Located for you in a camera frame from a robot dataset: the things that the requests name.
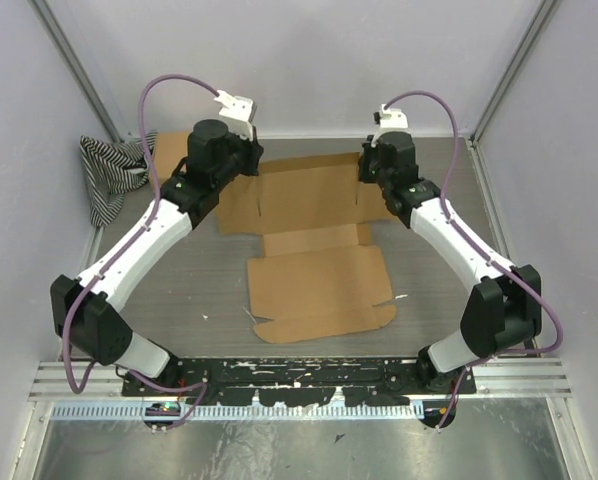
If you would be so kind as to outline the brown cardboard box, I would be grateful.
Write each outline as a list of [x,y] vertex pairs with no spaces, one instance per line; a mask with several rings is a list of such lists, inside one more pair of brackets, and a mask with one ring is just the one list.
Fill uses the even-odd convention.
[[187,156],[189,132],[159,132],[153,148],[153,164],[159,185],[167,181]]

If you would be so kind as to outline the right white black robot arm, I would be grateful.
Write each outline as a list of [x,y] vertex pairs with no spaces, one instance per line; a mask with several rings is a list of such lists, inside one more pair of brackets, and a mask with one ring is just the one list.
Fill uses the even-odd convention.
[[538,271],[515,266],[475,235],[440,188],[420,176],[410,134],[367,137],[358,169],[360,181],[380,188],[387,210],[436,250],[469,293],[457,331],[417,355],[417,377],[426,392],[445,392],[460,368],[541,332]]

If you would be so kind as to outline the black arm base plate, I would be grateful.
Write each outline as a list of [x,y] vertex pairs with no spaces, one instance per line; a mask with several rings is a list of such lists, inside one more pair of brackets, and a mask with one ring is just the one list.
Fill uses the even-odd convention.
[[170,388],[207,384],[202,406],[324,406],[337,393],[354,407],[408,405],[415,395],[449,395],[459,373],[429,385],[408,357],[184,358],[169,376]]

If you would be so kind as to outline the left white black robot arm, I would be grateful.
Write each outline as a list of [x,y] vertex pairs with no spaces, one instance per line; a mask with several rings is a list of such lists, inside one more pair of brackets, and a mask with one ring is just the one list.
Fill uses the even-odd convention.
[[134,332],[121,312],[150,269],[218,205],[221,191],[239,175],[257,175],[262,154],[248,120],[207,119],[194,125],[186,156],[140,220],[78,277],[61,275],[52,283],[54,328],[63,359],[77,348],[100,365],[139,374],[157,396],[177,390],[176,357]]

